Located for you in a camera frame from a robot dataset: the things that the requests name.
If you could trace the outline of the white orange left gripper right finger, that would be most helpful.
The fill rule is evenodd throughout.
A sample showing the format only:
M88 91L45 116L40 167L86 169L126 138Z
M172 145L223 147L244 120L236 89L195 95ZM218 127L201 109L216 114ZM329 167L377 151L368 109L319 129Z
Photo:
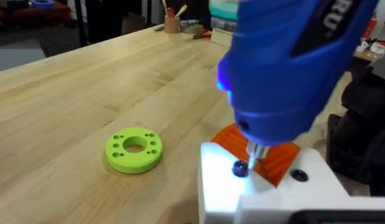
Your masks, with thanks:
M289 142L269 149L263 159L268 181L286 196L348 197L322 155Z

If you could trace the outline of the white orange left gripper left finger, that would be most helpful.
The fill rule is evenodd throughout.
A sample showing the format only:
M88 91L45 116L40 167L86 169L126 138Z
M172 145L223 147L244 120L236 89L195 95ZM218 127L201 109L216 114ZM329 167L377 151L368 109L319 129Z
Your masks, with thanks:
M260 175L238 177L234 163L246 162L247 139L231 124L200 146L198 214L200 223L232 223L242 195L272 194L275 188Z

